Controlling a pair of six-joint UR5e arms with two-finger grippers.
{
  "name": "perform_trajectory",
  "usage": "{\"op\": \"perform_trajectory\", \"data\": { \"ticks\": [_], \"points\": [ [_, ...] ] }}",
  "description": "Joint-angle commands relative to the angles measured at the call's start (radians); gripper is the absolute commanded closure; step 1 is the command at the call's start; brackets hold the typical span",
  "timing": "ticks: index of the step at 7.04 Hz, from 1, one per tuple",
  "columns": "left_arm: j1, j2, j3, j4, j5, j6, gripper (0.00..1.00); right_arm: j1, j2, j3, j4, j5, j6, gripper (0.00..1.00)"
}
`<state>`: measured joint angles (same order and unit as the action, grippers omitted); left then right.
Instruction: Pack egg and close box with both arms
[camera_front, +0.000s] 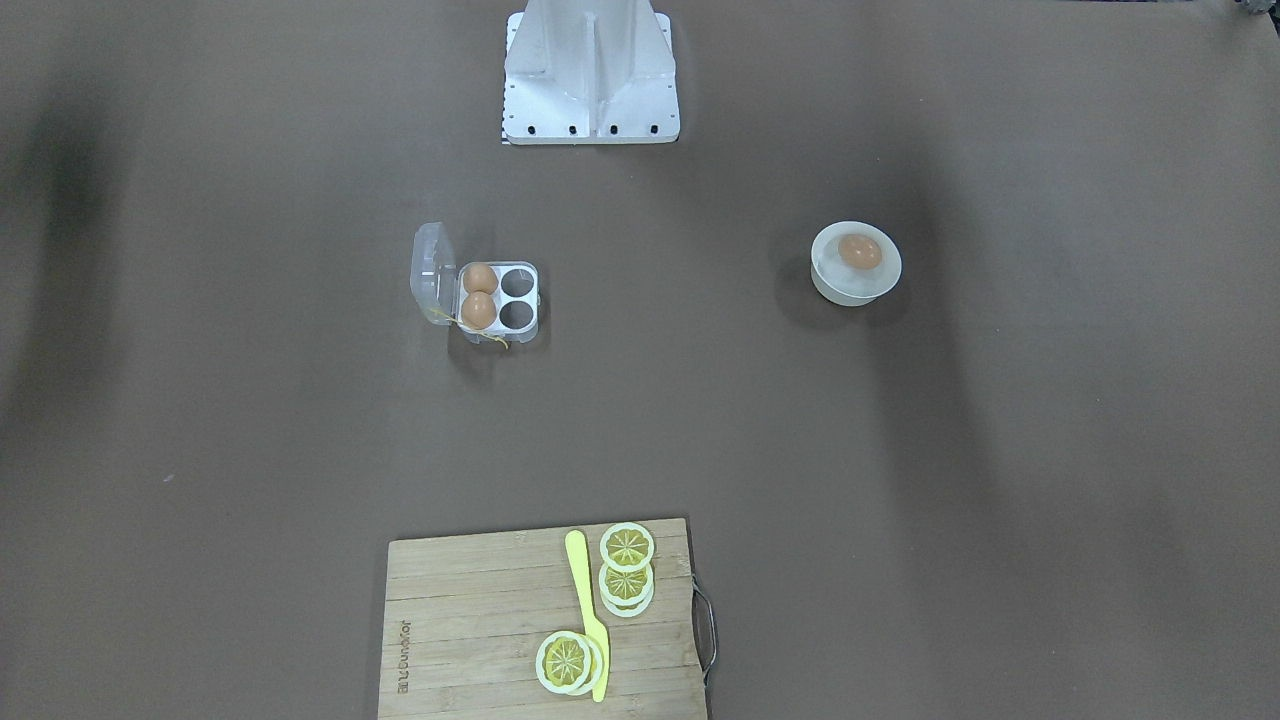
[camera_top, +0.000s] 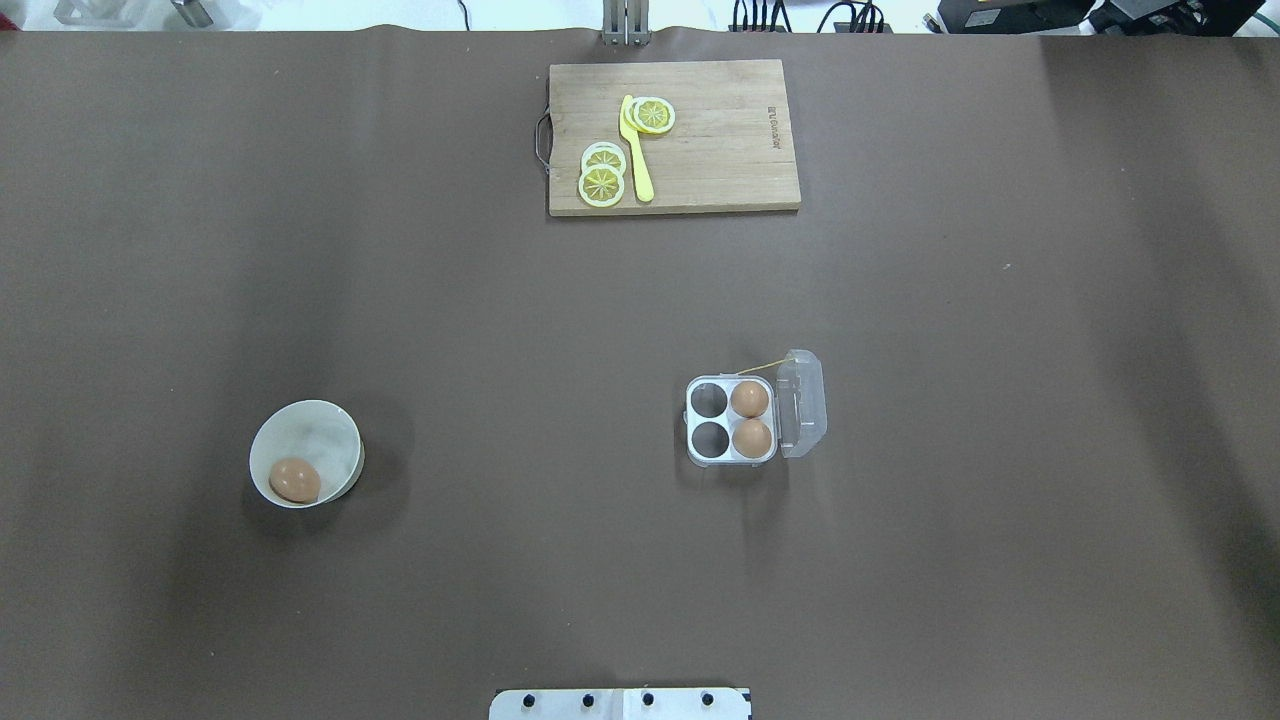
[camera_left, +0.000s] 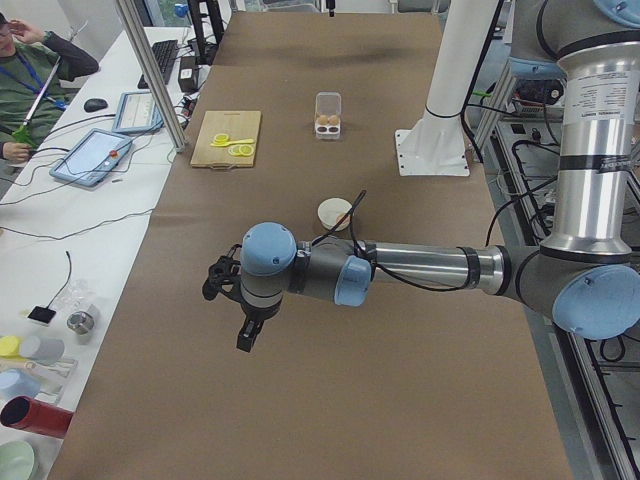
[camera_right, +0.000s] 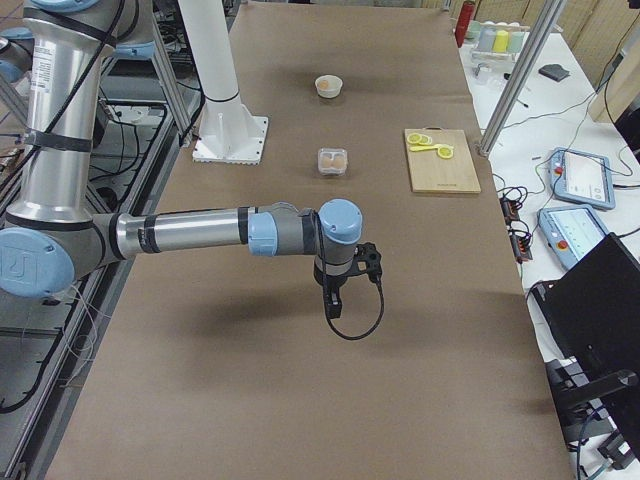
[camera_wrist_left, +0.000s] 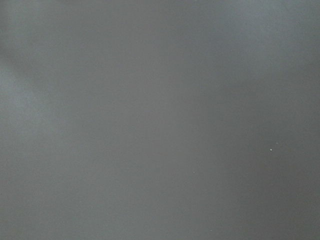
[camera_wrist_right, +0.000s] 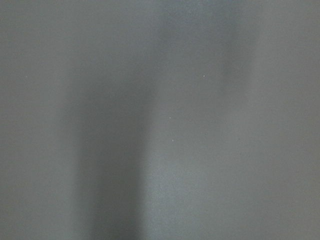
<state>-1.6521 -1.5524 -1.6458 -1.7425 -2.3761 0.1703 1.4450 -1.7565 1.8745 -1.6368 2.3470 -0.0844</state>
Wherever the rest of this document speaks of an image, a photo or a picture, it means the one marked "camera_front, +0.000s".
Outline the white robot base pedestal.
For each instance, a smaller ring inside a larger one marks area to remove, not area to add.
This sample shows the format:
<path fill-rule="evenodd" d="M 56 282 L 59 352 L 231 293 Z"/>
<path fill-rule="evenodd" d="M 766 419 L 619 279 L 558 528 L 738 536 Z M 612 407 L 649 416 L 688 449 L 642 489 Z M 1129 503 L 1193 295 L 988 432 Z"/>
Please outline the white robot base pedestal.
<path fill-rule="evenodd" d="M 673 143 L 671 19 L 649 1 L 530 1 L 504 31 L 500 138 L 515 146 Z"/>

